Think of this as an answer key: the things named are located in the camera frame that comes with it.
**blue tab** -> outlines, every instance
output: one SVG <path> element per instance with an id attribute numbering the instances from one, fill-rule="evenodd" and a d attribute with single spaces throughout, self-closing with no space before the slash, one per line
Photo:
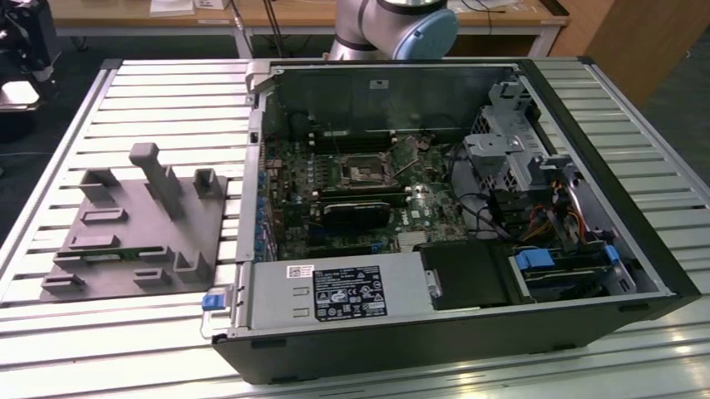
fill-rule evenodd
<path id="1" fill-rule="evenodd" d="M 615 245 L 608 245 L 604 247 L 604 252 L 608 253 L 609 256 L 609 262 L 612 265 L 616 265 L 617 262 L 623 260 L 623 257 L 620 257 L 620 253 L 617 252 L 617 248 L 615 248 Z"/>
<path id="2" fill-rule="evenodd" d="M 210 312 L 213 310 L 222 310 L 225 306 L 225 294 L 209 294 L 202 298 L 202 310 Z"/>
<path id="3" fill-rule="evenodd" d="M 518 268 L 550 268 L 556 266 L 553 255 L 548 249 L 526 249 L 516 256 Z"/>

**gray plastic base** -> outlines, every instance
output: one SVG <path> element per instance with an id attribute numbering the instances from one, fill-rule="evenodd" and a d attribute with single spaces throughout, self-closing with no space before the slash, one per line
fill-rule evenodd
<path id="1" fill-rule="evenodd" d="M 177 179 L 158 152 L 153 143 L 131 150 L 149 180 L 119 181 L 110 170 L 85 175 L 79 188 L 87 199 L 43 281 L 43 301 L 213 287 L 228 178 L 208 169 Z"/>
<path id="2" fill-rule="evenodd" d="M 221 241 L 222 215 L 228 195 L 228 178 L 221 177 L 222 196 L 199 199 L 191 179 L 181 179 L 185 206 L 185 218 L 175 222 L 169 218 L 161 203 L 153 200 L 146 188 L 146 180 L 127 180 L 119 187 L 111 187 L 117 207 L 97 208 L 86 199 L 79 209 L 77 221 L 71 226 L 65 246 L 55 257 L 57 264 L 45 279 L 43 301 L 78 300 L 131 297 L 138 295 L 187 293 L 206 291 L 214 282 L 218 244 Z M 121 217 L 114 222 L 89 223 L 97 211 L 114 213 L 122 208 L 126 220 Z M 93 241 L 102 246 L 105 237 L 121 241 L 119 246 L 107 248 L 107 254 L 81 254 L 82 249 L 73 249 L 73 243 Z M 143 252 L 142 259 L 121 260 L 115 254 L 121 249 L 163 247 L 170 248 L 165 254 Z M 202 254 L 201 265 L 198 253 Z"/>

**gray post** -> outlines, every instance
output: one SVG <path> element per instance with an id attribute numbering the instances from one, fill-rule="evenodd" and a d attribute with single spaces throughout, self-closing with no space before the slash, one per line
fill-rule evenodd
<path id="1" fill-rule="evenodd" d="M 154 198 L 162 203 L 170 219 L 177 220 L 186 214 L 181 204 L 181 181 L 170 167 L 163 168 L 158 162 L 159 152 L 155 143 L 137 143 L 131 148 L 129 159 L 134 165 L 143 169 L 149 179 L 146 186 Z"/>

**slotted aluminum surface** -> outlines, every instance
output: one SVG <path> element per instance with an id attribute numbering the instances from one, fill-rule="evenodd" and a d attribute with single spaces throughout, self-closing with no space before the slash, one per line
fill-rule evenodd
<path id="1" fill-rule="evenodd" d="M 710 292 L 707 187 L 639 115 L 576 59 L 537 60 L 583 129 L 705 295 Z M 38 302 L 89 167 L 130 167 L 135 142 L 155 141 L 178 175 L 214 167 L 230 178 L 217 285 L 234 280 L 242 160 L 248 142 L 246 62 L 125 62 L 103 72 L 95 101 L 3 280 L 0 397 L 697 397 L 710 388 L 710 297 L 573 351 L 329 378 L 246 384 L 201 335 L 201 293 L 83 303 Z M 553 142 L 563 142 L 553 137 Z M 214 319 L 228 324 L 228 315 Z"/>

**table leg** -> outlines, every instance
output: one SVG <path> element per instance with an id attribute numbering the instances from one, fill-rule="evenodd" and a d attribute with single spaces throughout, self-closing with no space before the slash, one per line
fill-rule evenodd
<path id="1" fill-rule="evenodd" d="M 253 33 L 249 27 L 245 27 L 244 29 L 245 30 L 241 30 L 238 27 L 234 27 L 234 41 L 237 42 L 240 57 L 252 59 L 254 58 Z"/>
<path id="2" fill-rule="evenodd" d="M 529 57 L 546 57 L 556 44 L 557 34 L 560 33 L 560 26 L 546 27 L 538 35 L 533 47 L 530 48 Z"/>

